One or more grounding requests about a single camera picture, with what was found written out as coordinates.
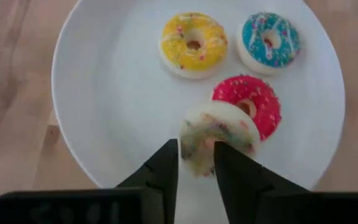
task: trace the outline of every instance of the blue donut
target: blue donut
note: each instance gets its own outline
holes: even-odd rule
[[[242,27],[242,43],[252,58],[272,68],[287,67],[301,50],[298,31],[290,21],[271,12],[248,18]]]

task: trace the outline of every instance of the donut hole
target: donut hole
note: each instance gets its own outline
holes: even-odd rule
[[[203,45],[203,38],[197,30],[189,30],[185,33],[184,38],[189,49],[198,50]]]
[[[256,115],[256,106],[250,99],[241,100],[236,104],[244,113],[248,114],[250,118],[254,118]]]
[[[277,49],[281,46],[281,38],[277,30],[265,30],[262,34],[262,38],[266,45],[270,48]]]

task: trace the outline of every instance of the yellow donut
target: yellow donut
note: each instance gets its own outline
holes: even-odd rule
[[[211,17],[186,12],[174,16],[165,25],[160,51],[177,69],[202,72],[222,62],[227,39],[223,27]]]

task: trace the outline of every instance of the donut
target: donut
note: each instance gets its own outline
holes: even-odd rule
[[[290,21],[271,12],[251,15],[239,27],[236,40],[245,65],[265,75],[289,66],[301,50],[298,31]]]
[[[196,177],[214,176],[214,143],[252,156],[260,141],[254,122],[238,107],[211,101],[189,110],[180,132],[181,158]]]
[[[273,89],[249,75],[222,81],[214,88],[211,99],[236,105],[246,112],[258,128],[261,141],[273,134],[281,121],[281,106]]]
[[[199,12],[174,16],[164,27],[159,43],[164,64],[185,78],[200,79],[219,70],[226,52],[224,29]]]

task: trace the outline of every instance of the blue icing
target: blue icing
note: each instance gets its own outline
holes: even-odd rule
[[[268,33],[266,30],[272,28],[281,39],[281,45],[274,46],[276,48],[269,47],[262,38],[262,34]],[[287,19],[270,12],[261,12],[249,17],[242,28],[242,41],[254,59],[275,68],[288,66],[301,49],[298,31]]]

